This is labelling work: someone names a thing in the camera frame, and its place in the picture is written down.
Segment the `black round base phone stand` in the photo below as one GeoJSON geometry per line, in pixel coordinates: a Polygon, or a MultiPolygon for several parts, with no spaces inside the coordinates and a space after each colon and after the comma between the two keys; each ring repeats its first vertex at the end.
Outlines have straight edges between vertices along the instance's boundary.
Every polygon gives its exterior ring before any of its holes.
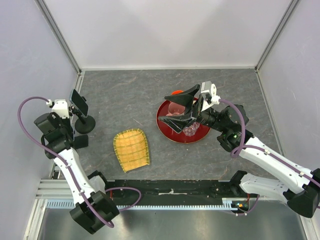
{"type": "Polygon", "coordinates": [[[91,115],[84,117],[81,111],[77,109],[74,105],[71,105],[70,110],[72,114],[76,115],[78,118],[74,124],[74,128],[78,133],[88,134],[95,128],[96,121],[91,115]]]}

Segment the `black phone teal case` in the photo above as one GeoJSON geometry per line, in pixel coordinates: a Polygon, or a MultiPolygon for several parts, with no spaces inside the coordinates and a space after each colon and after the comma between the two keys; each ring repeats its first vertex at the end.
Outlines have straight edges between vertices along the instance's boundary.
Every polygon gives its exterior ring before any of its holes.
{"type": "Polygon", "coordinates": [[[88,116],[89,106],[76,89],[70,92],[69,101],[84,117],[88,116]]]}

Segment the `blue case phone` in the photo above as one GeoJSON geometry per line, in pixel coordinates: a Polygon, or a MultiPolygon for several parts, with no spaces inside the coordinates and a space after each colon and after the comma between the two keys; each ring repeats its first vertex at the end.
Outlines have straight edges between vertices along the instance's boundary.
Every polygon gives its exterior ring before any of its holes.
{"type": "Polygon", "coordinates": [[[72,133],[73,133],[73,140],[75,140],[76,130],[75,130],[74,126],[71,126],[71,128],[72,128],[72,133]]]}

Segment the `black folding phone stand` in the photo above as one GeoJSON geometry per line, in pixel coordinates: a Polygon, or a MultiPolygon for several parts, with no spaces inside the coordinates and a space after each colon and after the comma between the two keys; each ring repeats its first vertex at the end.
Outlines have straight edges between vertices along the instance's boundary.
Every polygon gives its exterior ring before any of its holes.
{"type": "Polygon", "coordinates": [[[76,136],[73,140],[73,148],[78,150],[89,146],[89,137],[87,134],[76,136]]]}

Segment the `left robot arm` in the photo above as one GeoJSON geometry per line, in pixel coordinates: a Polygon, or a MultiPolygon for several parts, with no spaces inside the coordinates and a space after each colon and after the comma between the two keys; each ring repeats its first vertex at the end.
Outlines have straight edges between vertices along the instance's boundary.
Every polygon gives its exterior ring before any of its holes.
{"type": "Polygon", "coordinates": [[[102,227],[113,228],[119,215],[116,204],[107,194],[110,185],[99,171],[85,174],[76,147],[88,146],[88,139],[76,142],[70,121],[50,112],[39,116],[34,124],[42,132],[40,139],[45,155],[54,161],[64,175],[73,197],[72,219],[90,234],[102,227]]]}

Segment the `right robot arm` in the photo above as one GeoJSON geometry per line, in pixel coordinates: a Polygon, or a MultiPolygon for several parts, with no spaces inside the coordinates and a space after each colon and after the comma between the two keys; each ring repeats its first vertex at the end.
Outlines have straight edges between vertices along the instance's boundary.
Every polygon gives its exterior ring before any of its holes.
{"type": "Polygon", "coordinates": [[[183,113],[158,116],[158,120],[174,132],[179,134],[193,123],[218,131],[221,133],[218,142],[233,158],[242,157],[275,177],[257,177],[238,171],[233,176],[235,181],[229,184],[233,196],[247,193],[269,197],[305,218],[312,218],[320,208],[320,170],[292,162],[246,130],[249,119],[244,107],[218,96],[215,84],[210,81],[196,84],[164,99],[184,108],[183,113]]]}

